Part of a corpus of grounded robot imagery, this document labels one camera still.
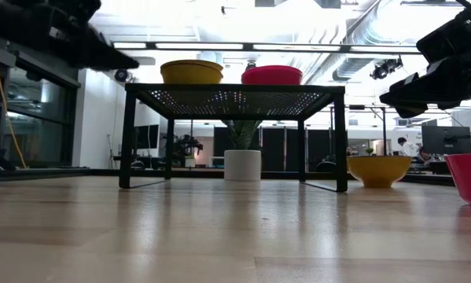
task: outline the table leg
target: table leg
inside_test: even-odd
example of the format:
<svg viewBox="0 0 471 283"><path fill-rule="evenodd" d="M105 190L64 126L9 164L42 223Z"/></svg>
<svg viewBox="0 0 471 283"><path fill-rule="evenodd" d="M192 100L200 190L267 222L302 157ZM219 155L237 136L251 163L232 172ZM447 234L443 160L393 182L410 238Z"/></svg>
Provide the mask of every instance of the table leg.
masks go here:
<svg viewBox="0 0 471 283"><path fill-rule="evenodd" d="M298 177L300 182L307 181L305 173L305 121L298 121Z"/></svg>
<svg viewBox="0 0 471 283"><path fill-rule="evenodd" d="M347 191L347 132L345 128L344 96L337 95L334 100L335 111L335 153L337 159L337 192Z"/></svg>
<svg viewBox="0 0 471 283"><path fill-rule="evenodd" d="M134 140L136 97L127 92L125 99L125 113L123 116L122 159L120 161L120 188L131 187L132 141Z"/></svg>
<svg viewBox="0 0 471 283"><path fill-rule="evenodd" d="M174 147L174 119L167 122L167 147L165 149L165 179L172 178L172 149Z"/></svg>

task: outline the spotlight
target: spotlight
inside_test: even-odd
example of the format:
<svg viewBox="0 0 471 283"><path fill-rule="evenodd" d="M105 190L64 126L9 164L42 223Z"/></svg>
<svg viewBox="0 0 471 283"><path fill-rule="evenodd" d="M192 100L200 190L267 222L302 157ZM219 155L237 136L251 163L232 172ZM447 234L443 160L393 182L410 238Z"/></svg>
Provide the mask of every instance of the spotlight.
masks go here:
<svg viewBox="0 0 471 283"><path fill-rule="evenodd" d="M134 80L134 74L128 70L120 69L115 72L115 80L120 83L130 83Z"/></svg>
<svg viewBox="0 0 471 283"><path fill-rule="evenodd" d="M375 69L370 74L372 79L385 79L387 75L392 74L403 66L401 56L398 59L387 59L375 64Z"/></svg>

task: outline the black metal table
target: black metal table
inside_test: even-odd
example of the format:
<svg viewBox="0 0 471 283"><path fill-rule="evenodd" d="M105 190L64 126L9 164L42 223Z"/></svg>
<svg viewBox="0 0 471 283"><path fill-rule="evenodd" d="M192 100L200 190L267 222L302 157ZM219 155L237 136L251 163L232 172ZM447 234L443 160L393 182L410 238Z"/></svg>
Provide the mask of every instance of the black metal table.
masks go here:
<svg viewBox="0 0 471 283"><path fill-rule="evenodd" d="M309 186L335 192L347 191L347 133L343 86L269 86L269 85L175 85L128 83L125 86L125 116L120 165L120 188L131 186L132 139L136 99L165 117L167 140L174 140L176 119L294 120L298 122L299 180ZM337 187L306 183L304 122L334 103ZM167 143L164 181L171 179L172 142Z"/></svg>

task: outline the white planter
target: white planter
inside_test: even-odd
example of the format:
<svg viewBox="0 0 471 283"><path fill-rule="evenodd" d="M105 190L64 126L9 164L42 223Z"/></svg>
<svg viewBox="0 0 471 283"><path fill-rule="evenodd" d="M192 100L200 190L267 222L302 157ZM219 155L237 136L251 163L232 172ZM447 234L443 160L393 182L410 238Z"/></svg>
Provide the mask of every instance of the white planter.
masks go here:
<svg viewBox="0 0 471 283"><path fill-rule="evenodd" d="M225 151L225 180L259 181L261 152L258 150Z"/></svg>
<svg viewBox="0 0 471 283"><path fill-rule="evenodd" d="M195 168L195 159L193 158L186 158L185 159L185 167L188 168L188 167L191 167L191 168Z"/></svg>

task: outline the computer monitor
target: computer monitor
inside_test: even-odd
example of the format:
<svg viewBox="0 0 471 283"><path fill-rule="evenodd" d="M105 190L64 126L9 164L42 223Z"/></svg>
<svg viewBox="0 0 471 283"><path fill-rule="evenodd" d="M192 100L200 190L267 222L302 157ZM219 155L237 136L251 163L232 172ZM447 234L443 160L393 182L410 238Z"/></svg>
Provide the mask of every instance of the computer monitor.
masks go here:
<svg viewBox="0 0 471 283"><path fill-rule="evenodd" d="M156 149L158 147L158 125L135 127L137 149Z"/></svg>
<svg viewBox="0 0 471 283"><path fill-rule="evenodd" d="M422 126L422 144L433 154L471 153L469 127Z"/></svg>

